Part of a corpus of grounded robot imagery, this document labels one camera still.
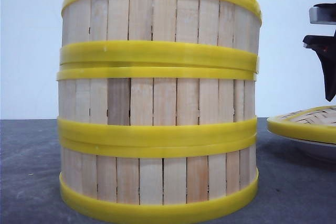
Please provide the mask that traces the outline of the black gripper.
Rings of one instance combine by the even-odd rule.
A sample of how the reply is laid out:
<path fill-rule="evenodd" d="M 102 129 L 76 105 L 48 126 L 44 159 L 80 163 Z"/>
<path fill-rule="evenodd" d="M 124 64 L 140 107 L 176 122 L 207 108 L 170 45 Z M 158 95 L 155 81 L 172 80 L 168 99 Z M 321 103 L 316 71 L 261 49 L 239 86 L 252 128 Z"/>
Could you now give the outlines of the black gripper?
<path fill-rule="evenodd" d="M 305 48 L 316 49 L 324 76 L 325 98 L 330 102 L 335 97 L 335 36 L 306 35 L 303 44 Z"/>

